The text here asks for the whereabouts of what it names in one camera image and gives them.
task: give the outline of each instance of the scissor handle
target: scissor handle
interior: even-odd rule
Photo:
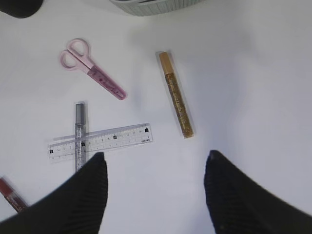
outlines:
[[[81,55],[77,50],[74,49],[73,46],[75,43],[82,44],[84,49],[83,55]],[[72,58],[76,62],[76,64],[74,66],[69,66],[68,64],[66,64],[65,56],[70,56],[70,58]],[[60,62],[67,70],[80,69],[85,73],[88,73],[88,71],[94,66],[94,62],[89,58],[89,45],[85,40],[81,38],[73,39],[68,43],[67,50],[61,52]]]
[[[65,57],[68,56],[70,57],[73,61],[75,61],[75,64],[74,65],[68,65],[66,62],[65,62]],[[79,69],[79,70],[82,70],[84,73],[88,74],[89,72],[89,68],[87,66],[85,66],[77,57],[75,57],[72,53],[70,53],[68,50],[63,50],[61,53],[60,53],[60,63],[62,64],[62,66],[68,70],[68,71],[73,71],[73,70],[76,70],[76,69]]]

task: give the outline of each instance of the pink scissors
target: pink scissors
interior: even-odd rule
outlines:
[[[77,52],[73,45],[75,43],[81,43],[84,48],[84,54],[81,55]],[[75,61],[75,65],[70,66],[66,63],[65,57],[69,56]],[[69,71],[76,69],[82,70],[102,87],[104,87],[108,92],[117,97],[119,100],[124,100],[126,98],[126,92],[121,89],[105,72],[103,72],[89,57],[89,45],[88,43],[80,38],[73,39],[68,43],[67,49],[62,51],[60,54],[60,62],[63,67]]]

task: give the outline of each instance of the glitter marker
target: glitter marker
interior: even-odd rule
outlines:
[[[172,102],[175,106],[175,112],[179,119],[179,123],[182,129],[184,138],[190,138],[194,136],[189,117],[187,115],[182,95],[176,80],[176,75],[169,59],[168,53],[163,52],[159,54],[162,69],[170,92]]]

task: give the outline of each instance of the white desk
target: white desk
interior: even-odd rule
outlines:
[[[106,154],[100,233],[212,233],[203,175],[211,149],[312,214],[312,1],[208,0],[137,18],[107,0],[46,0],[35,15],[0,13],[0,176],[29,204],[74,173],[50,164],[47,140],[149,122],[154,142]],[[118,101],[58,56],[73,38],[128,93]],[[155,52],[170,49],[194,123],[181,136]],[[15,211],[0,198],[0,220]]]

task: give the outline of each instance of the ruler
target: ruler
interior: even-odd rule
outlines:
[[[52,163],[75,158],[74,138],[75,136],[55,138],[58,142],[48,146],[48,156]],[[86,153],[107,151],[150,142],[153,142],[153,136],[149,123],[87,133],[83,139]]]

